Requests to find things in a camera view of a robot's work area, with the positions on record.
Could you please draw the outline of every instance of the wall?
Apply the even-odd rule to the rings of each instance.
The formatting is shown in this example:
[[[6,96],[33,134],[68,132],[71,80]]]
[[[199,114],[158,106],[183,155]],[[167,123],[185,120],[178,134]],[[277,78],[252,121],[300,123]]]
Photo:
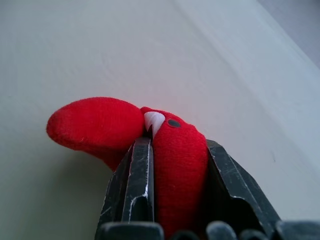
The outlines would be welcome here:
[[[181,116],[281,217],[319,218],[319,70],[255,1],[197,2],[0,3],[1,239],[93,238],[111,172],[45,132],[93,96]]]

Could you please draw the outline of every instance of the red stuffed animal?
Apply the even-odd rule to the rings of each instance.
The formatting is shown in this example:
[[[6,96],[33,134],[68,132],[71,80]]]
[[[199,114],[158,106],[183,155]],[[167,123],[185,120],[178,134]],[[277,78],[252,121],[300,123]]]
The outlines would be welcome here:
[[[96,156],[113,171],[145,130],[152,131],[157,221],[166,237],[204,229],[208,150],[193,125],[165,111],[93,97],[62,107],[46,128],[58,144]]]

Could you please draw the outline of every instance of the metal clamp jaw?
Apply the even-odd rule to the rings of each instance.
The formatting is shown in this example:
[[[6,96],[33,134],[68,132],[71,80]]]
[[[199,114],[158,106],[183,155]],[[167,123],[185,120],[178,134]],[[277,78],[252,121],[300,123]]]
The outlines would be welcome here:
[[[281,221],[254,178],[226,150],[207,140],[209,240],[320,240],[320,222]],[[109,181],[95,240],[164,240],[155,223],[154,158],[149,138],[138,138]],[[177,232],[172,240],[198,240]]]

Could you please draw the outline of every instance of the red plush toy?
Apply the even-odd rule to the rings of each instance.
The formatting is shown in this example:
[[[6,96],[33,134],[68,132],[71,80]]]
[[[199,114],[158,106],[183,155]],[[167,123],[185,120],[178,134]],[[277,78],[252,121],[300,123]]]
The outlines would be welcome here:
[[[56,111],[46,130],[58,144],[94,155],[113,171],[135,139],[152,131],[157,221],[166,237],[205,227],[208,150],[193,125],[165,111],[93,97]]]

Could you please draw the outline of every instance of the black eye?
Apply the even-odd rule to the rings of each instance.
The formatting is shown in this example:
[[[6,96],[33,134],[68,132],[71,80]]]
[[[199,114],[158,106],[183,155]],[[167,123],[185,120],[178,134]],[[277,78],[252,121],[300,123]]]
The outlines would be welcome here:
[[[173,119],[169,119],[168,120],[168,124],[172,127],[175,127],[175,128],[180,128],[181,125],[179,122],[177,122],[176,120],[173,120]]]

